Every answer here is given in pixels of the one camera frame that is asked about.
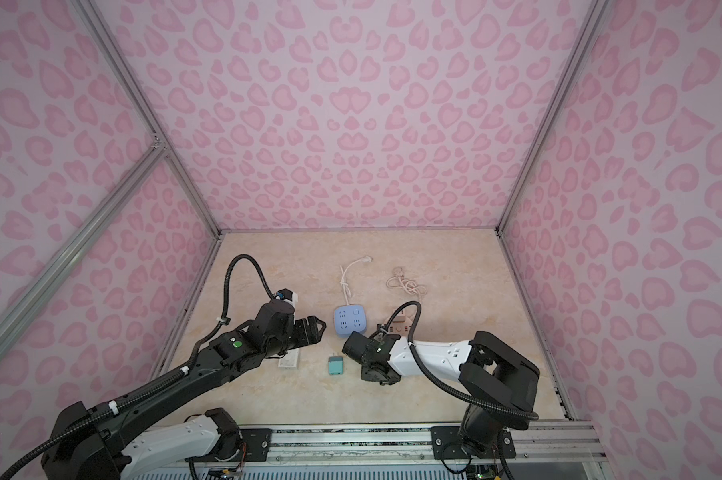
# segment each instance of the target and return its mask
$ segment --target white power strip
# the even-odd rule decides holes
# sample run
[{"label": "white power strip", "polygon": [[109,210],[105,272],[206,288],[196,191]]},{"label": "white power strip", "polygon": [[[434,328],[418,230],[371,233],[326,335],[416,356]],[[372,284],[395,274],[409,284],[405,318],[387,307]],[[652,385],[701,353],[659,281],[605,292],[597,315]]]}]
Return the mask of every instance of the white power strip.
[{"label": "white power strip", "polygon": [[296,369],[299,360],[299,349],[290,350],[278,361],[279,369]]}]

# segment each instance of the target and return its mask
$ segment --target pink heart pattern wallpaper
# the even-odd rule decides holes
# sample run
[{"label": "pink heart pattern wallpaper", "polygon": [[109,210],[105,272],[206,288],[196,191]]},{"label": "pink heart pattern wallpaper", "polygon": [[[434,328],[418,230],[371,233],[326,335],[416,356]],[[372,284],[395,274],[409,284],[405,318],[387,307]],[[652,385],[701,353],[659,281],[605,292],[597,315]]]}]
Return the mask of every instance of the pink heart pattern wallpaper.
[{"label": "pink heart pattern wallpaper", "polygon": [[722,1],[621,0],[506,238],[621,480],[722,478]]},{"label": "pink heart pattern wallpaper", "polygon": [[[0,474],[62,408],[145,383],[210,245],[160,163],[0,363]],[[40,461],[16,478],[45,478]]]},{"label": "pink heart pattern wallpaper", "polygon": [[496,225],[589,4],[97,3],[234,230]]},{"label": "pink heart pattern wallpaper", "polygon": [[65,0],[0,2],[0,315],[151,143]]}]

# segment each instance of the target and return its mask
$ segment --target black wire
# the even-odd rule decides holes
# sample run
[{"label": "black wire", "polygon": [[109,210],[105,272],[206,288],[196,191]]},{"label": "black wire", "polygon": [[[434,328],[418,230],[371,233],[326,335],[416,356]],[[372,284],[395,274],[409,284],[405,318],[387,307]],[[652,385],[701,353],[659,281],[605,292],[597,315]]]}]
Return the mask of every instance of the black wire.
[{"label": "black wire", "polygon": [[508,417],[515,417],[515,418],[522,418],[524,420],[538,420],[539,415],[537,415],[534,412],[524,412],[523,410],[519,410],[518,408],[510,408],[506,407],[504,405],[500,405],[496,402],[488,402],[482,398],[475,398],[474,396],[468,395],[467,393],[463,393],[458,389],[452,388],[451,386],[446,385],[444,382],[441,381],[437,376],[433,375],[430,370],[428,370],[428,367],[425,366],[425,363],[422,359],[419,358],[419,354],[417,353],[417,347],[414,344],[414,331],[417,328],[417,322],[419,322],[419,316],[423,312],[423,306],[420,305],[420,303],[416,300],[410,300],[409,302],[406,302],[402,304],[399,308],[395,309],[395,312],[393,316],[390,317],[390,320],[388,320],[388,323],[385,325],[389,325],[393,318],[395,318],[396,315],[399,314],[402,310],[404,310],[407,306],[415,305],[417,307],[417,313],[414,315],[414,320],[412,320],[412,327],[409,328],[409,334],[406,336],[406,340],[409,343],[409,348],[412,350],[412,357],[414,358],[415,363],[419,367],[419,369],[423,372],[424,376],[427,377],[433,384],[440,389],[442,389],[444,392],[449,393],[451,396],[454,396],[456,398],[459,398],[463,402],[471,403],[472,405],[479,406],[481,408],[484,408],[485,410],[488,410],[490,412],[499,413],[503,416]]},{"label": "black wire", "polygon": [[[201,345],[205,342],[208,342],[209,339],[211,339],[213,336],[217,334],[217,332],[220,331],[220,328],[222,328],[223,325],[226,325],[227,322],[230,321],[229,318],[227,318],[227,307],[229,302],[229,294],[228,290],[230,289],[231,284],[231,273],[233,272],[233,267],[238,263],[238,260],[246,259],[249,260],[253,265],[255,270],[257,270],[257,275],[260,276],[260,281],[262,281],[263,287],[265,287],[265,292],[267,293],[268,297],[270,297],[270,300],[276,298],[273,293],[270,291],[270,287],[267,285],[267,282],[265,281],[265,276],[263,275],[262,269],[260,269],[260,265],[257,263],[256,260],[254,260],[251,255],[241,254],[237,255],[233,260],[231,261],[230,265],[227,266],[227,272],[225,273],[225,283],[224,283],[224,291],[223,291],[223,309],[222,309],[222,316],[221,318],[225,320],[224,322],[217,322],[217,324],[214,326],[211,332],[207,333],[203,338],[199,339],[197,342],[193,344],[193,350],[191,351],[191,356],[188,358],[187,361],[183,363],[182,366],[186,366],[188,370],[193,370],[193,367],[195,366],[196,360],[198,359],[198,350],[201,348]],[[183,373],[180,369],[175,369],[174,373],[166,376],[166,378],[162,379],[162,377],[158,377],[153,382],[155,385],[142,393],[136,394],[135,396],[129,395],[127,398],[123,400],[123,402],[120,402],[119,400],[116,401],[116,408],[118,410],[125,410],[126,408],[129,408],[137,403],[143,402],[147,398],[151,398],[153,395],[157,394],[158,392],[163,391],[164,389],[169,388],[170,386],[177,383],[181,378],[185,376],[185,373]],[[82,420],[78,423],[73,424],[72,426],[67,427],[63,432],[59,433],[57,436],[49,438],[46,442],[41,443],[36,448],[33,448],[30,450],[27,454],[25,454],[22,458],[17,460],[14,464],[12,464],[9,468],[6,469],[6,472],[4,472],[3,475],[1,475],[0,480],[9,480],[11,477],[17,475],[17,472],[19,472],[22,467],[26,466],[30,462],[32,462],[37,456],[41,455],[42,453],[49,450],[49,448],[52,448],[53,446],[59,444],[66,438],[69,438],[73,435],[78,434],[83,429],[91,427],[93,425],[96,425],[98,422],[101,422],[105,420],[106,418],[114,416],[113,411],[110,409],[103,410],[102,412],[99,412],[93,416],[90,416],[89,418],[86,418],[85,420]]]},{"label": "black wire", "polygon": [[185,458],[187,460],[187,468],[191,471],[191,478],[198,480],[198,474],[196,473],[196,464],[194,463],[193,457]]},{"label": "black wire", "polygon": [[500,463],[502,464],[502,469],[505,470],[505,474],[508,476],[508,480],[515,480],[515,478],[513,478],[513,474],[510,473],[510,468],[508,468],[508,462],[505,461],[505,453],[503,453],[502,446],[501,446],[501,442],[502,442],[501,437],[502,437],[502,430],[500,430],[497,433],[497,449],[500,452]]},{"label": "black wire", "polygon": [[446,445],[444,445],[444,448],[441,449],[441,463],[443,464],[444,468],[449,470],[449,472],[453,473],[454,475],[460,475],[462,473],[465,473],[465,471],[468,469],[470,464],[473,463],[473,456],[469,454],[468,455],[468,464],[466,466],[462,467],[462,470],[452,470],[452,468],[450,468],[448,465],[446,465],[446,462],[444,462],[444,452],[446,451],[446,449],[448,447],[455,446],[458,443],[459,443],[459,440],[456,442],[447,443]]}]

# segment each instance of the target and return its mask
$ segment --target power adapter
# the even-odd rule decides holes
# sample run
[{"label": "power adapter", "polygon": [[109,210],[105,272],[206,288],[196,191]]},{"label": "power adapter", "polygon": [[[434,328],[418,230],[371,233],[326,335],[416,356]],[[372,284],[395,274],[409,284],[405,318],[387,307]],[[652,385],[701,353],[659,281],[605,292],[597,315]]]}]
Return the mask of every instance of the power adapter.
[{"label": "power adapter", "polygon": [[345,305],[334,311],[334,330],[339,336],[366,332],[366,312],[361,305]]}]

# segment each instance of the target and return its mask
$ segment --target beige table surface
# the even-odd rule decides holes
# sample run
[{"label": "beige table surface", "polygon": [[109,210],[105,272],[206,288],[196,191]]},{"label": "beige table surface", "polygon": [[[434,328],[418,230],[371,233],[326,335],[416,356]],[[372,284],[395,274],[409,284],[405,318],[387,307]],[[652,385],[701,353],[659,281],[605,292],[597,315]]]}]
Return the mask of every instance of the beige table surface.
[{"label": "beige table surface", "polygon": [[[345,372],[329,376],[328,357],[341,355],[343,342],[333,328],[333,312],[344,304],[339,266],[370,255],[373,262],[351,267],[347,281],[351,303],[364,306],[372,332],[394,309],[413,297],[389,290],[385,281],[395,266],[425,285],[417,340],[472,339],[477,330],[497,335],[532,360],[541,371],[535,410],[540,418],[563,418],[548,368],[521,306],[508,266],[492,230],[387,230],[318,233],[252,233],[225,236],[201,297],[172,362],[182,363],[193,343],[221,313],[227,265],[238,254],[260,263],[273,292],[299,293],[297,318],[315,315],[327,322],[320,344],[299,351],[296,370],[265,360],[221,388],[204,393],[164,418],[182,422],[192,413],[223,407],[240,425],[448,422],[459,421],[467,404],[442,392],[422,376],[394,386],[360,379],[360,366],[344,358]],[[231,277],[231,325],[253,318],[267,295],[246,261]]]}]

